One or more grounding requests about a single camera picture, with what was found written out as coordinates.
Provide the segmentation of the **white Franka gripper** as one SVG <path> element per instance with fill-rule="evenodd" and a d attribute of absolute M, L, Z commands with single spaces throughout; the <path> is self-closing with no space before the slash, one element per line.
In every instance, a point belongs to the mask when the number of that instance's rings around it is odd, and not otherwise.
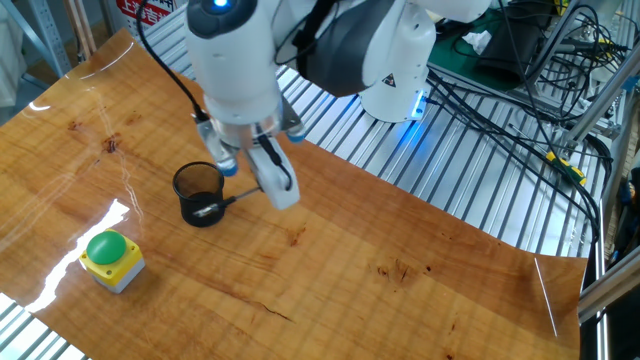
<path fill-rule="evenodd" d="M 272 206 L 286 209 L 300 199 L 295 171 L 276 136 L 284 133 L 294 142 L 303 139 L 303 124 L 286 99 L 266 119 L 234 126 L 214 119 L 197 125 L 207 150 L 225 177 L 237 173 L 237 155 L 242 154 L 256 179 L 256 187 L 224 200 L 211 200 L 205 211 L 222 210 L 232 203 L 258 192 L 264 193 Z"/>

